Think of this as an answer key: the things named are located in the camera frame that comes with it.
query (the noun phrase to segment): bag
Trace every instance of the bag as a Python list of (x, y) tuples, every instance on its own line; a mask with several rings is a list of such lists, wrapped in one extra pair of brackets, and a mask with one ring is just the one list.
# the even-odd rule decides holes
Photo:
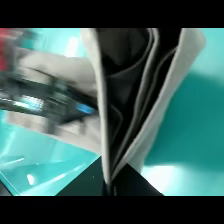
[[(71, 122), (52, 137), (100, 153), (110, 189), (127, 163), (141, 169), (169, 102), (205, 39), (195, 28), (84, 28), (81, 35), (88, 59), (31, 52), (19, 66), (27, 79), (47, 83), (41, 75), (46, 72), (97, 97), (99, 117), (86, 118), (84, 132)], [(44, 118), (15, 112), (8, 118), (44, 130)]]

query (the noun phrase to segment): teal surface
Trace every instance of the teal surface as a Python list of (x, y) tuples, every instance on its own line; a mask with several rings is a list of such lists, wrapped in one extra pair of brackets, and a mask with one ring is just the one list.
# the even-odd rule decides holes
[[(35, 28), (23, 47), (85, 57), (78, 28)], [(0, 111), (0, 179), (13, 195), (56, 195), (99, 155), (25, 128), (9, 125)]]
[(175, 93), (142, 175), (165, 195), (224, 195), (224, 29)]

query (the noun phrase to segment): open pouch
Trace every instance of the open pouch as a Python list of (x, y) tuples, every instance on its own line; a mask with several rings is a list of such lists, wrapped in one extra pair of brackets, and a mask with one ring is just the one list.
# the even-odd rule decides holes
[[(26, 79), (48, 83), (43, 73), (97, 98), (99, 116), (59, 126), (64, 142), (101, 154), (108, 189), (130, 163), (139, 170), (169, 102), (205, 44), (199, 29), (83, 28), (88, 58), (23, 53)], [(44, 132), (45, 118), (8, 112), (10, 123)]]

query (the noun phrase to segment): red object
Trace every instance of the red object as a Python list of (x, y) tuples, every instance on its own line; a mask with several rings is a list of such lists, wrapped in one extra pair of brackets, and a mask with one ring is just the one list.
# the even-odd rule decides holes
[(6, 69), (6, 58), (4, 56), (4, 39), (3, 36), (6, 35), (8, 28), (0, 28), (0, 70)]

